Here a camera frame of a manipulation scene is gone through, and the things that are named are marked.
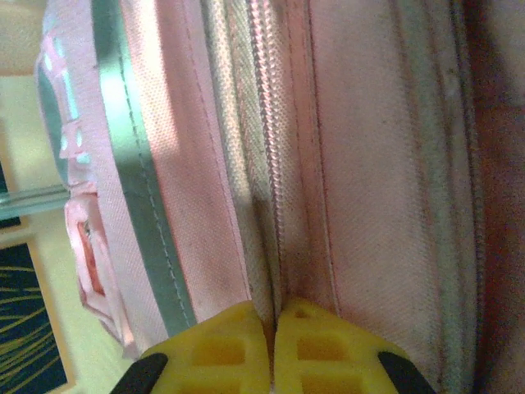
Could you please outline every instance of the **black plastic piece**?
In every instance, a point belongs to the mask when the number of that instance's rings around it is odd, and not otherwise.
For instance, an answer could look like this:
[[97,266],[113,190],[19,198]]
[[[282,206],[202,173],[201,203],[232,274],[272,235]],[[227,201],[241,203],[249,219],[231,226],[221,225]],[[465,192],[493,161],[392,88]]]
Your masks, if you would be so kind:
[[389,351],[380,351],[377,358],[399,394],[436,394],[412,361]]
[[167,355],[163,353],[135,361],[110,394],[150,394],[166,363]]

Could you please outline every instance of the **stitching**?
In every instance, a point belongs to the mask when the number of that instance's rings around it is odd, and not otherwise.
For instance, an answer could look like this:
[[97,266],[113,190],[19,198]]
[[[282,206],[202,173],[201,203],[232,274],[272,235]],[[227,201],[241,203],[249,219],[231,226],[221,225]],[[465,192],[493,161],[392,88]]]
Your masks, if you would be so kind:
[[[297,94],[295,92],[295,87],[297,86],[297,81],[295,80],[295,77],[294,77],[294,65],[293,65],[293,61],[292,61],[292,57],[293,57],[293,45],[292,45],[292,34],[291,34],[291,26],[290,26],[290,11],[289,11],[289,5],[288,5],[288,2],[285,2],[285,5],[284,5],[284,8],[285,8],[285,23],[286,23],[286,27],[287,27],[287,31],[288,31],[288,63],[289,63],[289,67],[290,67],[290,82],[291,82],[291,98],[292,98],[292,101],[294,102],[294,118],[295,118],[295,139],[297,141],[297,153],[299,154],[299,176],[300,176],[300,179],[301,179],[301,193],[304,195],[304,184],[305,184],[305,181],[304,181],[304,171],[303,171],[303,164],[302,164],[302,157],[301,157],[301,148],[300,148],[300,137],[299,137],[299,106],[297,105]],[[309,251],[308,253],[311,254],[312,253],[312,233],[311,233],[311,228],[312,228],[312,220],[310,218],[310,215],[308,214],[308,204],[305,204],[305,208],[306,208],[306,221],[307,221],[307,224],[308,224],[308,246],[309,246]],[[287,267],[282,267],[282,265],[285,265],[285,260],[280,260],[280,264],[281,264],[281,267],[280,267],[280,270],[281,270],[281,276],[285,277],[284,279],[284,282],[285,282],[285,292],[287,293],[290,293],[290,278],[289,278],[289,275],[290,275],[290,267],[289,267],[289,264],[287,264],[288,266]]]
[[172,265],[170,256],[167,253],[167,243],[166,243],[166,239],[164,237],[163,231],[162,231],[162,227],[160,225],[160,220],[159,220],[159,216],[158,216],[157,206],[156,206],[155,201],[153,199],[152,187],[150,185],[148,176],[146,175],[146,168],[145,168],[145,163],[144,163],[144,157],[143,157],[143,154],[141,152],[141,146],[140,146],[140,141],[139,141],[139,134],[138,134],[138,131],[137,131],[137,125],[136,125],[136,122],[135,122],[135,116],[134,116],[134,113],[133,113],[133,109],[131,107],[130,94],[129,94],[128,86],[127,86],[127,83],[126,83],[126,76],[124,74],[124,58],[123,58],[122,51],[121,51],[121,41],[120,40],[117,43],[117,48],[118,48],[118,61],[119,61],[119,67],[120,67],[122,84],[124,85],[124,91],[126,93],[126,103],[127,103],[128,109],[129,109],[129,117],[130,117],[132,129],[133,129],[133,136],[135,138],[135,144],[137,145],[137,150],[138,150],[138,155],[139,155],[139,163],[140,163],[140,166],[142,168],[141,176],[143,177],[144,182],[146,184],[146,190],[148,192],[149,203],[151,204],[151,207],[153,209],[153,216],[155,217],[155,226],[157,227],[158,234],[159,234],[161,242],[162,242],[162,249],[164,251],[164,256],[166,257],[166,262],[167,262],[167,266],[168,266],[169,271],[170,271],[170,276],[171,276],[171,279],[173,281],[173,285],[175,286],[175,289],[176,289],[176,295],[177,295],[177,299],[179,301],[179,306],[180,306],[180,309],[182,310],[182,314],[183,314],[184,319],[185,319],[186,327],[189,328],[189,318],[188,318],[188,315],[186,313],[186,309],[184,307],[184,304],[182,302],[182,298],[180,296],[180,287],[177,285],[177,280],[176,280],[175,274],[173,273],[173,265]]
[[[186,17],[186,6],[185,6],[185,0],[183,0],[181,2],[181,5],[182,5],[182,14],[184,16],[184,23],[185,23],[185,30],[186,30],[186,38],[188,39],[188,46],[189,46],[189,58],[191,59],[191,66],[192,66],[192,69],[193,69],[193,73],[194,73],[194,77],[195,77],[195,81],[197,83],[197,89],[199,90],[199,101],[201,103],[201,108],[203,109],[203,112],[204,112],[204,118],[206,119],[206,127],[208,128],[208,136],[210,138],[210,141],[212,142],[212,149],[213,149],[213,157],[215,158],[215,168],[217,169],[217,174],[218,174],[218,177],[219,179],[221,179],[221,189],[222,189],[222,197],[224,198],[224,201],[225,203],[227,202],[227,193],[226,193],[226,189],[224,188],[224,185],[225,185],[225,180],[223,179],[222,175],[221,175],[221,171],[219,170],[219,161],[218,161],[218,154],[217,154],[217,150],[215,148],[215,144],[214,144],[214,141],[213,141],[213,136],[212,136],[212,125],[211,125],[211,122],[209,120],[209,116],[208,116],[208,112],[206,111],[206,106],[205,106],[205,103],[204,103],[204,95],[203,95],[203,90],[201,88],[201,85],[200,85],[200,82],[199,82],[199,76],[197,75],[197,67],[195,66],[195,59],[194,59],[194,49],[193,49],[193,46],[191,44],[191,35],[189,33],[189,25],[188,25],[188,19]],[[228,214],[228,220],[230,222],[230,229],[231,229],[231,235],[233,236],[234,240],[235,240],[235,233],[234,233],[234,224],[233,224],[233,221],[231,220],[231,215]],[[238,245],[235,243],[235,245],[237,247],[235,247],[235,252],[237,254],[237,261],[239,261],[239,266],[240,266],[240,269],[241,269],[241,272],[243,271],[242,270],[242,263],[241,263],[241,257],[240,257],[240,253],[239,253],[239,248],[238,248]],[[247,295],[247,297],[250,297],[250,292],[249,292],[249,289],[248,287],[244,286],[244,291]]]
[[[414,144],[414,147],[413,147],[413,151],[414,151],[414,154],[416,155],[416,159],[418,160],[418,167],[419,169],[421,169],[421,173],[419,174],[419,179],[418,179],[418,184],[424,184],[425,187],[423,187],[423,193],[422,193],[422,196],[421,196],[421,200],[422,200],[422,210],[424,212],[424,214],[427,216],[427,221],[429,222],[429,225],[431,228],[433,228],[433,223],[432,223],[432,217],[429,213],[429,209],[430,209],[430,202],[429,202],[429,198],[428,198],[428,193],[425,192],[425,190],[427,191],[428,188],[426,187],[427,186],[427,179],[425,177],[425,173],[424,173],[424,160],[422,158],[422,151],[421,151],[421,136],[419,135],[418,133],[418,123],[420,123],[420,120],[419,120],[419,116],[418,116],[418,101],[416,100],[416,98],[414,97],[414,94],[413,92],[410,91],[410,87],[414,85],[414,76],[413,76],[413,73],[410,71],[410,65],[409,65],[409,59],[408,59],[408,51],[407,51],[407,47],[408,47],[408,44],[407,44],[407,40],[406,40],[406,37],[405,35],[403,34],[404,30],[403,30],[403,26],[401,24],[401,9],[399,8],[399,4],[394,4],[394,2],[392,2],[391,6],[390,6],[390,9],[391,9],[391,12],[392,12],[392,16],[393,16],[393,20],[395,22],[395,31],[396,31],[396,34],[397,34],[397,38],[398,38],[398,45],[399,45],[399,50],[400,50],[400,54],[401,56],[399,57],[399,62],[400,62],[400,65],[401,65],[401,69],[403,71],[403,74],[404,76],[407,78],[407,80],[409,81],[409,87],[408,88],[405,88],[405,92],[406,94],[408,95],[408,102],[412,104],[411,106],[411,110],[410,110],[410,121],[411,121],[411,129],[413,129],[413,132],[414,132],[414,139],[416,141],[416,143]],[[429,248],[429,254],[431,254],[431,256],[433,258],[436,257],[436,245],[430,245]],[[438,387],[440,388],[440,390],[445,387],[445,383],[444,383],[444,378],[445,378],[445,365],[447,364],[447,357],[446,357],[446,354],[445,354],[445,334],[444,334],[444,319],[443,319],[443,305],[442,305],[442,297],[441,297],[441,281],[440,281],[440,275],[439,275],[439,267],[437,267],[437,264],[433,264],[432,265],[432,272],[435,274],[435,279],[436,279],[436,291],[434,292],[434,300],[436,302],[436,305],[437,305],[437,319],[438,319],[438,328],[437,328],[437,331],[438,333],[435,335],[435,336],[431,336],[431,339],[436,339],[436,343],[438,343],[439,345],[439,350],[438,350],[438,360],[437,360],[437,368],[439,369],[438,373],[436,374],[436,379],[437,379],[437,385]]]
[[[294,5],[294,9],[301,9],[300,5],[301,4],[298,4],[297,1],[292,1],[293,5]],[[295,80],[295,77],[294,77],[294,68],[293,68],[293,61],[292,61],[292,57],[293,57],[293,53],[294,53],[294,45],[292,44],[292,37],[291,37],[291,20],[290,20],[290,12],[289,12],[289,7],[288,5],[286,5],[285,7],[285,12],[286,12],[286,20],[287,20],[287,26],[288,26],[288,42],[289,42],[289,47],[290,47],[290,75],[291,75],[291,83],[292,83],[292,96],[293,96],[293,100],[294,100],[294,109],[295,109],[295,123],[296,123],[296,126],[297,126],[297,138],[298,138],[298,142],[300,141],[300,138],[299,138],[299,107],[297,105],[297,98],[296,98],[296,92],[295,92],[295,86],[297,86],[297,81]],[[303,66],[305,67],[305,72],[308,73],[308,59],[307,59],[307,51],[308,51],[308,43],[307,43],[307,35],[308,35],[308,32],[305,28],[305,23],[308,23],[308,21],[305,20],[305,16],[302,15],[301,18],[300,18],[300,29],[301,29],[301,44],[302,44],[302,49],[301,50],[301,54],[302,54],[302,60],[303,60]],[[312,86],[309,86],[308,87],[308,91],[309,92],[313,92],[315,93],[315,86],[312,88]],[[310,125],[310,127],[312,128],[312,130],[315,129],[315,127],[319,127],[318,125],[318,121],[317,121],[317,124],[315,124],[314,120],[313,120],[313,117],[312,117],[312,113],[313,111],[317,111],[317,109],[315,108],[315,106],[313,105],[312,103],[312,100],[309,100],[309,103],[308,103],[308,124]],[[318,133],[315,133],[317,134],[317,137],[319,139],[319,149],[320,149],[320,159],[322,160],[322,146],[321,146],[321,141],[320,141],[320,131]],[[318,172],[319,174],[321,174],[322,177],[324,177],[323,175],[323,170],[322,170],[322,163],[319,165],[316,164],[316,172]],[[304,181],[304,176],[303,176],[303,171],[301,171],[301,180]],[[329,220],[328,220],[328,216],[327,216],[327,212],[326,212],[326,196],[323,195],[322,198],[325,200],[325,209],[324,209],[324,212],[323,214],[326,215],[326,230],[328,231],[328,242],[329,242],[329,250],[328,250],[328,254],[330,255],[330,262],[329,262],[329,267],[328,267],[328,275],[329,275],[329,281],[330,281],[330,296],[332,298],[332,301],[334,303],[334,307],[336,309],[336,313],[338,316],[340,316],[340,301],[339,301],[339,297],[337,295],[337,290],[336,290],[336,275],[335,275],[335,269],[334,269],[334,259],[333,259],[333,256],[332,256],[332,251],[331,251],[331,240],[330,240],[330,223],[329,223]],[[311,220],[310,220],[310,215],[308,215],[308,225],[309,226],[312,226],[312,223],[311,223]]]

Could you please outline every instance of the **seam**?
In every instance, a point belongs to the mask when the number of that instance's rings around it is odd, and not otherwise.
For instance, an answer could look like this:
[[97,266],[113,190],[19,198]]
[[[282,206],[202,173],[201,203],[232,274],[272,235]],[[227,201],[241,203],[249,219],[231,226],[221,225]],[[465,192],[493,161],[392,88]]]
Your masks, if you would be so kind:
[[[299,176],[300,176],[300,179],[301,179],[301,192],[304,196],[304,169],[303,169],[303,160],[302,160],[302,157],[301,157],[301,148],[300,148],[300,137],[299,137],[299,106],[297,105],[297,97],[296,97],[296,93],[295,93],[295,86],[297,86],[296,84],[296,81],[295,81],[295,78],[294,78],[294,68],[293,68],[293,64],[292,64],[292,53],[293,53],[293,50],[292,50],[292,37],[291,37],[291,30],[290,30],[290,12],[289,12],[289,7],[288,7],[288,2],[285,2],[285,5],[284,5],[284,8],[285,8],[285,23],[286,23],[286,26],[287,26],[287,33],[288,33],[288,66],[289,66],[289,70],[290,70],[290,83],[291,83],[291,96],[292,96],[292,101],[294,102],[294,119],[295,119],[295,139],[297,141],[297,154],[298,154],[298,157],[299,157]],[[308,211],[308,203],[306,202],[306,199],[305,199],[305,204],[304,204],[304,207],[306,209],[306,223],[308,224],[308,248],[309,248],[309,251],[308,253],[311,254],[312,253],[312,220],[310,218],[310,214],[309,214],[309,211]],[[283,290],[283,292],[285,293],[290,293],[290,287],[288,286],[288,284],[290,283],[290,278],[289,278],[289,275],[290,275],[290,267],[286,266],[286,267],[283,267],[285,265],[285,260],[284,259],[279,259],[279,263],[280,263],[280,270],[281,270],[281,277],[285,277],[284,278],[284,283],[286,284],[286,288]]]
[[[296,10],[301,10],[302,7],[301,7],[301,4],[299,4],[299,2],[297,0],[292,0],[292,4],[294,6],[294,9]],[[289,7],[288,7],[288,4],[286,4],[286,20],[287,20],[287,26],[288,26],[288,42],[289,42],[289,47],[290,47],[290,76],[291,76],[291,83],[292,83],[292,97],[293,97],[293,101],[294,101],[294,110],[295,110],[295,124],[296,124],[296,130],[297,130],[297,140],[298,140],[298,145],[300,145],[300,137],[299,137],[299,106],[297,105],[297,98],[296,98],[296,91],[295,91],[295,86],[297,86],[297,81],[295,80],[295,77],[294,77],[294,67],[293,67],[293,54],[294,54],[294,46],[292,44],[292,36],[291,36],[291,25],[290,25],[290,11],[289,11]],[[307,51],[308,51],[308,45],[307,45],[307,30],[306,28],[304,27],[306,21],[305,21],[305,15],[304,13],[302,13],[301,17],[300,17],[300,31],[301,31],[301,44],[302,44],[302,51],[301,51],[301,54],[302,54],[302,60],[303,60],[303,67],[304,67],[304,72],[305,73],[308,73],[308,59],[307,59]],[[315,86],[309,86],[308,87],[308,91],[309,92],[312,92],[315,94]],[[309,100],[308,101],[308,124],[313,132],[314,135],[317,135],[317,138],[319,139],[319,158],[322,160],[322,146],[321,146],[321,136],[320,136],[320,131],[318,133],[315,133],[315,128],[316,127],[319,127],[318,125],[318,122],[317,122],[317,125],[315,124],[314,120],[313,120],[313,117],[312,117],[312,113],[313,111],[316,111],[317,109],[315,108],[314,105],[312,105],[312,100]],[[316,164],[316,173],[320,174],[321,176],[321,183],[324,185],[324,172],[322,170],[322,163],[319,163],[319,164]],[[304,174],[303,174],[303,168],[302,168],[302,164],[301,164],[301,181],[304,182]],[[326,196],[324,195],[324,193],[322,192],[322,199],[324,200],[324,205],[325,205],[325,208],[323,209],[323,212],[322,214],[325,215],[325,219],[326,219],[326,231],[327,231],[327,236],[328,236],[328,251],[327,251],[327,254],[328,256],[330,257],[330,261],[329,261],[329,264],[328,264],[328,279],[330,281],[329,285],[330,285],[330,296],[331,296],[331,301],[334,303],[334,308],[336,310],[336,313],[338,316],[340,316],[340,301],[339,301],[339,298],[337,296],[337,290],[336,290],[336,275],[335,275],[335,269],[334,269],[334,259],[333,259],[333,255],[332,255],[332,252],[331,252],[331,239],[330,239],[330,222],[328,220],[328,214],[327,214],[327,211],[326,211]],[[312,223],[311,223],[311,219],[310,219],[310,215],[307,215],[307,218],[308,218],[308,226],[311,228],[312,226]],[[311,235],[309,235],[309,238],[310,238],[310,242],[311,242],[311,245],[314,244],[315,242],[312,241],[311,239]]]
[[[183,0],[181,2],[181,5],[182,5],[182,14],[184,16],[184,23],[185,23],[185,32],[186,32],[186,38],[188,39],[188,47],[189,47],[189,58],[191,60],[191,68],[192,68],[192,71],[194,73],[194,77],[195,77],[195,82],[196,82],[196,85],[197,85],[197,89],[199,90],[199,101],[200,101],[200,104],[201,104],[201,108],[203,109],[203,112],[204,112],[204,119],[206,120],[206,127],[208,128],[208,136],[209,136],[209,139],[212,143],[212,149],[213,149],[213,157],[215,158],[215,168],[217,169],[217,175],[219,177],[219,179],[221,180],[221,189],[222,189],[222,197],[224,199],[224,202],[227,204],[227,193],[226,193],[226,190],[224,188],[224,185],[225,183],[229,185],[228,181],[225,180],[223,178],[223,176],[221,175],[221,171],[219,170],[219,161],[218,161],[218,154],[217,154],[217,150],[216,150],[216,147],[215,147],[215,143],[213,141],[213,136],[212,136],[212,124],[209,120],[209,116],[208,116],[208,111],[206,111],[206,106],[205,106],[205,103],[204,103],[204,95],[203,95],[203,90],[202,90],[202,87],[200,85],[200,82],[199,82],[199,76],[197,74],[197,67],[195,66],[195,58],[194,58],[194,48],[193,48],[193,45],[191,44],[191,34],[189,32],[189,25],[188,25],[188,18],[186,16],[186,13],[187,13],[187,10],[186,10],[186,5],[185,5],[185,0]],[[228,214],[228,221],[230,222],[230,229],[231,229],[231,235],[233,236],[233,239],[234,239],[234,243],[235,243],[235,252],[237,254],[237,261],[239,262],[239,266],[240,266],[240,271],[243,272],[243,267],[242,267],[242,263],[241,263],[241,258],[240,258],[240,253],[239,253],[239,245],[237,245],[237,242],[235,241],[235,233],[234,233],[234,224],[233,224],[233,221],[231,220],[231,215]],[[251,295],[250,295],[250,291],[249,291],[249,288],[247,286],[244,286],[244,292],[246,294],[246,296],[248,298],[251,298]]]
[[[424,159],[422,156],[422,147],[421,147],[421,136],[419,133],[419,124],[421,122],[420,115],[419,115],[419,105],[418,100],[414,95],[414,92],[410,89],[414,85],[414,75],[412,71],[410,70],[410,64],[409,64],[409,58],[408,58],[408,44],[407,40],[405,38],[404,34],[404,27],[402,26],[402,20],[401,20],[401,14],[402,10],[400,9],[400,4],[397,2],[392,2],[390,5],[390,9],[394,18],[395,22],[395,32],[397,34],[398,40],[397,44],[399,45],[399,64],[401,65],[401,70],[403,71],[404,77],[409,82],[408,87],[405,88],[405,92],[407,94],[407,102],[410,105],[410,123],[411,123],[411,129],[414,135],[414,145],[413,145],[413,154],[417,160],[418,163],[418,186],[421,187],[422,192],[420,195],[421,202],[422,202],[422,212],[426,216],[427,224],[431,228],[431,231],[434,232],[434,220],[431,217],[431,206],[428,196],[428,180],[425,175],[425,168],[424,168]],[[433,258],[434,261],[436,261],[436,242],[432,243],[428,246],[428,254]],[[432,274],[434,278],[436,279],[434,285],[436,286],[436,290],[434,292],[433,299],[436,302],[436,319],[437,319],[437,334],[432,336],[431,339],[435,339],[436,343],[438,344],[438,351],[437,351],[437,368],[438,372],[436,374],[436,382],[439,387],[439,390],[442,390],[445,387],[444,384],[444,377],[445,377],[445,366],[447,364],[447,357],[445,353],[445,334],[444,334],[444,309],[442,304],[442,297],[441,297],[441,276],[439,271],[439,266],[437,263],[433,263],[431,265],[432,267]]]
[[140,167],[142,168],[141,176],[143,177],[144,182],[146,184],[146,191],[148,192],[149,203],[151,204],[151,207],[153,209],[153,216],[155,217],[155,226],[157,227],[158,234],[159,234],[161,242],[162,242],[162,249],[163,249],[163,252],[164,252],[164,256],[166,257],[166,263],[167,263],[167,267],[169,268],[171,280],[173,281],[173,285],[175,286],[177,300],[179,302],[180,309],[182,310],[182,314],[183,314],[184,319],[185,319],[186,327],[189,328],[188,314],[186,313],[186,309],[184,307],[184,303],[182,302],[182,297],[180,295],[180,287],[177,285],[176,276],[175,276],[175,273],[173,272],[173,264],[171,262],[169,254],[167,253],[167,243],[166,243],[166,239],[164,237],[163,231],[162,231],[162,226],[160,224],[158,211],[157,211],[157,205],[155,204],[155,201],[153,199],[152,187],[151,187],[151,185],[149,183],[148,176],[146,174],[146,168],[145,168],[145,164],[144,164],[144,157],[143,157],[143,154],[141,152],[141,145],[140,145],[140,141],[139,141],[139,134],[138,134],[138,131],[137,131],[137,125],[136,125],[136,122],[135,122],[135,116],[134,116],[134,113],[133,113],[133,109],[131,107],[131,100],[130,100],[130,94],[129,94],[128,86],[127,86],[127,83],[126,83],[126,76],[124,74],[124,58],[123,58],[122,51],[121,51],[121,42],[120,42],[120,40],[117,43],[117,48],[118,48],[118,61],[119,61],[120,74],[121,74],[122,84],[124,85],[124,91],[126,93],[126,103],[127,103],[128,109],[129,109],[129,114],[128,115],[130,117],[132,129],[133,129],[133,136],[135,138],[135,144],[136,144],[137,150],[138,150],[137,153],[138,153],[138,156],[139,156]]
[[[435,21],[432,21],[431,20],[431,15],[430,15],[430,10],[427,9],[427,7],[424,7],[424,14],[425,14],[425,22],[426,24],[428,25],[428,45],[430,47],[430,49],[432,50],[432,54],[435,54],[435,53],[438,53],[437,52],[437,47],[438,47],[438,43],[436,42],[437,38],[436,38],[436,32],[435,32],[435,27],[433,25],[433,22],[435,23]],[[443,81],[443,74],[440,72],[441,70],[441,63],[440,63],[440,59],[438,56],[434,56],[431,58],[431,65],[432,65],[432,70],[435,72],[436,74],[436,82],[437,82],[437,91],[438,93],[440,94],[440,99],[439,100],[436,100],[436,106],[439,108],[440,112],[445,114],[445,87],[444,87],[444,81]],[[447,133],[447,131],[449,133],[451,133],[451,131],[445,127],[445,133]],[[449,138],[451,138],[448,133],[447,135],[445,136],[447,141],[445,143],[445,146],[446,146],[446,152],[445,152],[445,156],[446,156],[446,162],[445,162],[445,165],[446,165],[446,175],[447,175],[447,182],[446,182],[446,185],[445,187],[447,188],[447,194],[449,195],[450,199],[455,203],[455,197],[454,197],[454,192],[453,192],[453,185],[451,184],[452,183],[452,171],[454,170],[453,169],[453,165],[452,165],[452,147],[451,147],[451,142],[449,140]],[[419,150],[419,152],[421,153],[421,157],[422,157],[422,161],[423,161],[423,165],[427,165],[427,160],[425,160],[424,158],[424,155],[421,151],[421,149]],[[457,237],[458,235],[458,227],[459,227],[459,224],[458,224],[458,220],[459,220],[459,215],[457,214],[456,210],[454,209],[451,209],[450,210],[450,221],[452,223],[452,232],[453,232],[453,238],[454,238],[454,257],[457,259],[457,261],[459,263],[461,263],[461,260],[462,260],[462,257],[461,257],[461,253],[459,252],[460,250],[460,241]],[[441,276],[440,276],[440,268],[439,268],[439,264],[437,264],[438,267],[437,267],[437,289],[441,289],[442,288],[442,285],[441,285]],[[461,277],[459,276],[459,307],[464,309],[464,292],[463,292],[463,286],[462,286],[462,279],[464,279],[464,277]],[[444,324],[444,319],[443,318],[440,318],[440,323],[441,324]],[[465,325],[464,324],[461,324],[461,327],[460,327],[460,330],[461,330],[461,335],[460,335],[460,341],[461,341],[461,346],[462,348],[465,346],[465,337],[467,336],[467,333],[465,332]],[[446,338],[445,338],[445,335],[444,333],[442,333],[442,338],[444,341],[446,341]],[[461,354],[461,359],[462,359],[462,362],[464,363],[465,360],[467,359],[468,357],[466,356],[465,352],[462,352]],[[460,376],[459,377],[459,382],[460,384],[463,384],[463,381],[464,381],[464,376]],[[445,378],[445,374],[442,373],[441,374],[441,381],[440,381],[440,385],[441,387],[444,387],[445,386],[445,381],[444,381],[444,378]]]

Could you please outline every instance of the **bag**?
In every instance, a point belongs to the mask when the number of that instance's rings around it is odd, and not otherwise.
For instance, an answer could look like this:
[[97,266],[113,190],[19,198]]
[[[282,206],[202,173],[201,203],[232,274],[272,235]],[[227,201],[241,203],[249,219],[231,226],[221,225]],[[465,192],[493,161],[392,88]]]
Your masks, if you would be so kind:
[[[35,72],[84,305],[137,357],[244,300],[271,332],[300,296],[438,392],[477,359],[481,387],[504,344],[466,43],[445,0],[50,0]],[[507,321],[491,392],[523,388],[497,378]]]

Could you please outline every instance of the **black surface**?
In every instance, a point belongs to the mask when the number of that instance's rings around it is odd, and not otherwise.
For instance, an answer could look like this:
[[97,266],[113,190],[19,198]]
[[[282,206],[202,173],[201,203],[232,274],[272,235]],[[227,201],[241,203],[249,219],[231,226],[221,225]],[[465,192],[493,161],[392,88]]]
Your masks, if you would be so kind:
[[135,361],[110,394],[149,394],[166,367],[167,356],[155,353]]
[[389,351],[377,354],[399,394],[436,394],[412,361]]
[[0,392],[50,392],[67,376],[29,246],[1,249],[0,273]]
[[[3,175],[2,164],[0,163],[0,194],[7,193],[6,177]],[[3,228],[20,226],[20,218],[10,218],[0,220],[0,230]]]

